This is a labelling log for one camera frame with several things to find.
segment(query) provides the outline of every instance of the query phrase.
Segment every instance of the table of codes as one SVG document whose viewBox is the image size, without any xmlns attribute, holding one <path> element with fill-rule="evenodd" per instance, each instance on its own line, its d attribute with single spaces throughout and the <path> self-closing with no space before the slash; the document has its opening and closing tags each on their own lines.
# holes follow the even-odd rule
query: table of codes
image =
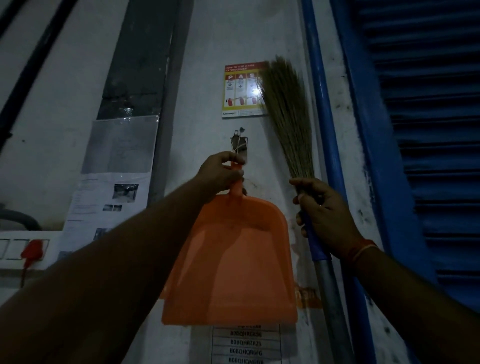
<svg viewBox="0 0 480 364">
<path fill-rule="evenodd" d="M 281 363 L 279 325 L 215 326 L 212 364 Z"/>
</svg>

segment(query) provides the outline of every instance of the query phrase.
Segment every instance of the hand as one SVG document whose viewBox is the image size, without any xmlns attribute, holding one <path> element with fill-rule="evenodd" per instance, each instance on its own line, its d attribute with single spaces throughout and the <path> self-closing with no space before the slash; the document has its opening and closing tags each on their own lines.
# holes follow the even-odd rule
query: hand
<svg viewBox="0 0 480 364">
<path fill-rule="evenodd" d="M 315 232 L 330 252 L 338 258 L 346 258 L 350 249 L 363 237 L 342 196 L 319 179 L 294 178 L 290 180 L 290 184 L 297 190 L 307 191 L 323 200 L 319 205 L 312 196 L 301 193 L 293 199 L 293 203 L 300 205 L 301 209 L 310 215 Z M 300 214 L 297 214 L 297 224 L 303 225 Z M 307 237 L 304 227 L 301 233 Z"/>
<path fill-rule="evenodd" d="M 205 189 L 209 200 L 217 193 L 230 189 L 230 186 L 236 181 L 242 180 L 244 171 L 231 170 L 230 166 L 223 164 L 228 161 L 245 164 L 243 158 L 234 152 L 221 152 L 209 156 L 195 177 Z"/>
</svg>

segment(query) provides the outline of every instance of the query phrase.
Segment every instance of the blue pipe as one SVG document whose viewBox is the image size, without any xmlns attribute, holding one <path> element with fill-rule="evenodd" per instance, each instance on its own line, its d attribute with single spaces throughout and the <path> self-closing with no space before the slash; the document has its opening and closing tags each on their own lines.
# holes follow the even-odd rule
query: blue pipe
<svg viewBox="0 0 480 364">
<path fill-rule="evenodd" d="M 301 4 L 328 183 L 343 196 L 345 201 L 348 201 L 312 0 L 301 0 Z M 350 275 L 348 267 L 343 263 L 342 276 L 347 297 L 348 320 L 353 350 L 355 351 L 357 362 L 359 364 L 375 364 L 375 349 L 373 347 L 372 331 L 363 287 L 356 278 Z"/>
</svg>

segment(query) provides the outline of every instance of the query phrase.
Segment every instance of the person's right arm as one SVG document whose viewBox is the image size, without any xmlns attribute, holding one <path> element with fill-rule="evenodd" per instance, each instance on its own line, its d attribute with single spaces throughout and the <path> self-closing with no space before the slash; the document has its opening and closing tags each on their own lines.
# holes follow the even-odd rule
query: person's right arm
<svg viewBox="0 0 480 364">
<path fill-rule="evenodd" d="M 347 204 L 326 183 L 293 179 L 296 187 L 323 197 L 319 205 L 306 194 L 295 197 L 315 232 L 333 255 L 346 260 L 363 239 Z M 299 215 L 297 223 L 303 225 Z M 480 315 L 375 248 L 365 249 L 351 264 L 362 286 L 413 348 L 423 363 L 479 363 Z"/>
</svg>

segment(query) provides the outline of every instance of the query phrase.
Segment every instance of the grey hose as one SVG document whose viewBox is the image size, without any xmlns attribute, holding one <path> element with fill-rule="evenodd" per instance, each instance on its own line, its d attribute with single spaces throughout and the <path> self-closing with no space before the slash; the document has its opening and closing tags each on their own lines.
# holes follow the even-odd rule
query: grey hose
<svg viewBox="0 0 480 364">
<path fill-rule="evenodd" d="M 30 230 L 30 231 L 42 230 L 37 220 L 35 220 L 33 217 L 29 215 L 22 214 L 21 212 L 18 212 L 18 211 L 0 209 L 0 219 L 18 222 L 19 224 L 22 224 L 23 226 L 25 226 L 27 230 Z"/>
</svg>

